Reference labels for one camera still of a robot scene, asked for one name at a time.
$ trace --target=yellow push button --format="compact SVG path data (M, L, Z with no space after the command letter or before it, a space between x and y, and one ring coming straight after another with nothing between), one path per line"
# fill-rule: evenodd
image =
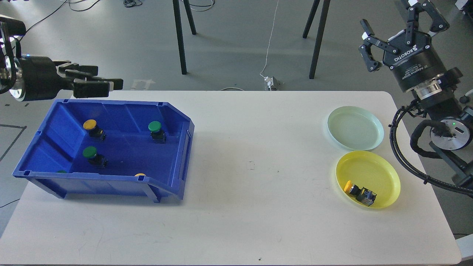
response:
M96 126L97 126L97 121L95 121L94 119L89 119L89 120L85 121L84 124L82 125L82 127L85 130L92 130Z

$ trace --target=blue plastic bin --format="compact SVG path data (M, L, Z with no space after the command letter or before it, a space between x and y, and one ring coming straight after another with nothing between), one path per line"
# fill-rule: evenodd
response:
M104 130L103 141L82 127L88 119ZM152 121L162 123L164 144L151 138ZM166 102L59 99L13 175L58 198L79 193L147 196L155 203L169 195L183 199L193 132L190 118ZM87 146L105 156L105 168L82 156Z

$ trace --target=table surface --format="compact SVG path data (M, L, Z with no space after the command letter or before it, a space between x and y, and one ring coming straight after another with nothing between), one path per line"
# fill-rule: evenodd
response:
M392 154L396 111L385 92L114 91L109 99L167 101L195 123L184 200L69 195L28 184L0 239L0 264L450 265L461 255L430 185ZM375 114L372 152L401 180L391 206L348 200L335 166L348 151L328 135L340 106ZM409 148L404 125L398 141Z

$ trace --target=floor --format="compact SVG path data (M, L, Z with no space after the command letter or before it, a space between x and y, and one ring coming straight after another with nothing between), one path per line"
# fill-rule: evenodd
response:
M94 2L71 6L84 9ZM210 0L190 2L206 5ZM473 87L473 76L469 75L473 73L473 24L455 7L455 0L433 2L450 23L449 30L433 38L433 46L447 69L458 67L465 75L455 93L460 97ZM60 5L60 1L0 1L0 12L24 21L28 28ZM84 12L74 12L66 4L32 28L21 43L24 53L97 65L99 76L122 78L124 88L131 90L263 90L259 73L268 51L263 75L276 77L282 90L383 90L398 106L412 100L410 93L402 93L388 68L367 72L358 52L361 18L384 40L405 28L406 11L399 0L332 1L314 80L308 73L320 10L309 37L301 37L311 6L311 0L217 1L208 11L193 12L198 32L194 36L181 3L187 75L180 71L171 1L143 0L142 6L129 9L120 1L100 1ZM428 31L427 14L422 13L420 19L420 28ZM381 60L381 50L373 48L373 53ZM58 97L70 95L62 91ZM50 104L50 100L20 103L10 95L0 96L0 156L5 155L0 159L1 205L21 197L26 183L11 172ZM419 121L406 118L404 123L412 132ZM461 156L471 160L472 149L470 145L462 150ZM421 159L428 174L450 180L453 171L445 163ZM434 189L452 232L473 233L473 200ZM0 209L0 234L15 206L12 203Z

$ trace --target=green push button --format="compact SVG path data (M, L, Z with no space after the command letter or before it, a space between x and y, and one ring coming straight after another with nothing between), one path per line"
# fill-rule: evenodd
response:
M84 149L84 151L82 152L82 156L84 156L85 158L89 159L89 158L93 158L97 155L97 148L94 147L94 146L88 146L87 148Z
M161 130L161 123L158 121L153 121L148 125L148 129L151 132L158 132Z

